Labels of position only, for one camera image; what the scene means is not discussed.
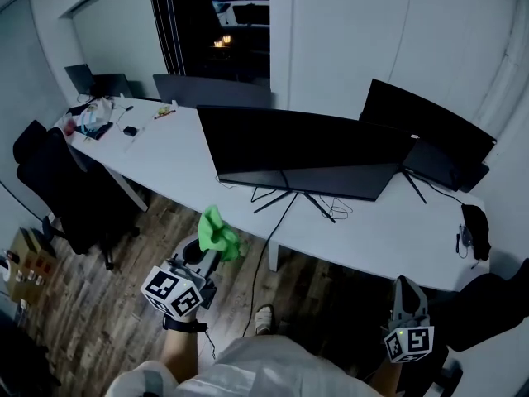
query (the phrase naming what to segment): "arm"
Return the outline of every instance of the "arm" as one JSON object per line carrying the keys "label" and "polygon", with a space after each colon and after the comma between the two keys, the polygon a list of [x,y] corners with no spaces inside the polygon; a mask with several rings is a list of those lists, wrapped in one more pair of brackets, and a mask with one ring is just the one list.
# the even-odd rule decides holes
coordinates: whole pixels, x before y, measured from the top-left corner
{"label": "arm", "polygon": [[397,392],[402,368],[403,365],[401,363],[391,363],[386,358],[380,368],[374,373],[369,385],[384,397],[394,397]]}
{"label": "arm", "polygon": [[[183,319],[192,322],[195,313]],[[167,366],[179,384],[198,373],[197,334],[168,330],[160,361]]]}

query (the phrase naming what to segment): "monitor stand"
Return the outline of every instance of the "monitor stand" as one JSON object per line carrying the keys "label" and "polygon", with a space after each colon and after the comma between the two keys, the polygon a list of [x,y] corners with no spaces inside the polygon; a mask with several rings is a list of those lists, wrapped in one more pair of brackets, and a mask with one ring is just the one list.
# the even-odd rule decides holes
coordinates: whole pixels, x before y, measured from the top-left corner
{"label": "monitor stand", "polygon": [[424,199],[424,197],[422,196],[421,192],[419,191],[419,189],[417,188],[417,186],[415,185],[415,183],[413,182],[413,179],[412,177],[409,175],[409,173],[404,169],[400,169],[400,172],[404,175],[404,178],[407,179],[407,181],[412,185],[413,189],[415,190],[415,192],[417,194],[419,194],[419,197],[421,198],[421,200],[424,202],[424,204],[427,204],[427,201]]}
{"label": "monitor stand", "polygon": [[[254,210],[254,213],[258,213],[261,210],[266,209],[267,207],[271,206],[272,204],[277,203],[279,200],[284,199],[285,197],[290,195],[292,192],[293,192],[292,190],[285,191],[279,197],[274,198],[274,200],[268,202],[267,204],[265,204],[264,206],[261,206],[260,208],[258,208],[256,210]],[[303,194],[308,199],[309,202],[314,204],[314,206],[316,206],[320,210],[320,212],[322,212],[323,216],[325,216],[326,218],[329,218],[329,220],[332,223],[336,223],[336,221],[332,218],[332,216],[329,213],[327,213],[325,211],[325,209],[322,206],[320,206],[318,204],[318,202],[310,194],[308,194],[308,193],[301,193],[301,194]]]}

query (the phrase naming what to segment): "green cloth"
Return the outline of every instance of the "green cloth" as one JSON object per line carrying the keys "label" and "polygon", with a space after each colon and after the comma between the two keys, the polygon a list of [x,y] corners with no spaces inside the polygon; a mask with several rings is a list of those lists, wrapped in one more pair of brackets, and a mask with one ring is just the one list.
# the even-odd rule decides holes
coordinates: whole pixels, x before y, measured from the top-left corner
{"label": "green cloth", "polygon": [[198,243],[201,251],[221,251],[221,261],[234,261],[240,255],[239,237],[222,221],[217,206],[210,206],[200,217]]}

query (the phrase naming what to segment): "white shirt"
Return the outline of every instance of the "white shirt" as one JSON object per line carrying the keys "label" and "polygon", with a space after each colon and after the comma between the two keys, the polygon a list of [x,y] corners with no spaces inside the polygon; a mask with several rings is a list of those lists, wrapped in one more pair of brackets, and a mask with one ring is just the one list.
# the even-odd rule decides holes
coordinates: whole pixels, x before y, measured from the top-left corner
{"label": "white shirt", "polygon": [[112,382],[107,397],[358,396],[379,394],[327,360],[281,336],[235,340],[215,364],[178,384],[165,365],[147,361]]}

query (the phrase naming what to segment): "foot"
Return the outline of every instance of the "foot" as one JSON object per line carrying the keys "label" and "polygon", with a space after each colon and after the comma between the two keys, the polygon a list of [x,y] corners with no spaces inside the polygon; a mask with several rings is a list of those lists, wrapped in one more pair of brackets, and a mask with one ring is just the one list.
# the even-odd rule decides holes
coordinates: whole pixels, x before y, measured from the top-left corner
{"label": "foot", "polygon": [[270,335],[274,322],[274,308],[265,304],[255,313],[255,335]]}

